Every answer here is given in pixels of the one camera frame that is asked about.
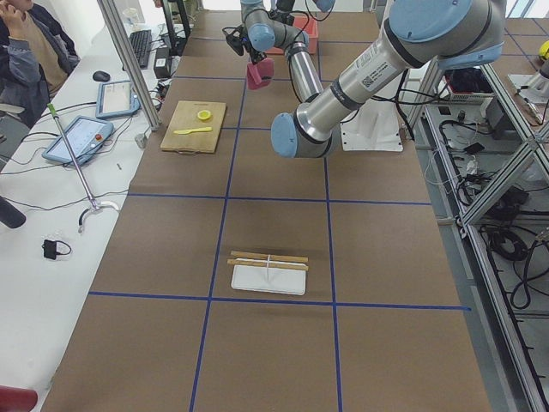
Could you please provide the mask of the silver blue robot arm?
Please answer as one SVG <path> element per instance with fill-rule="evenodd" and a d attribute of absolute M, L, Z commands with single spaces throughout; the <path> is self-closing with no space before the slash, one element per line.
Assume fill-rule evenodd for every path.
<path fill-rule="evenodd" d="M 379 38 L 323 88 L 296 27 L 272 20 L 261 1 L 243 1 L 241 18 L 258 52 L 284 50 L 302 103 L 271 125 L 274 151 L 286 158 L 327 156 L 341 121 L 403 71 L 433 58 L 441 70 L 492 63 L 504 44 L 504 1 L 393 1 Z"/>

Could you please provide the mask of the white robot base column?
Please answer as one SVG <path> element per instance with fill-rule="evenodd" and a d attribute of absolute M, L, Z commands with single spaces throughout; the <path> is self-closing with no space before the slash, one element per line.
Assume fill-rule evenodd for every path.
<path fill-rule="evenodd" d="M 397 92 L 397 81 L 407 77 L 410 68 L 389 41 L 389 16 L 396 2 L 388 1 L 380 33 L 339 75 L 343 89 L 368 94 L 364 105 L 341 121 L 342 147 L 346 151 L 401 152 L 400 115 L 390 93 Z"/>

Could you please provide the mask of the person's hand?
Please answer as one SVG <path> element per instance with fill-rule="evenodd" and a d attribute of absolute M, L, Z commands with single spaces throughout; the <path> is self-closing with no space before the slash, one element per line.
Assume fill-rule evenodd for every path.
<path fill-rule="evenodd" d="M 33 1 L 2 1 L 1 19 L 14 39 L 25 39 L 24 21 L 26 13 L 33 7 Z"/>

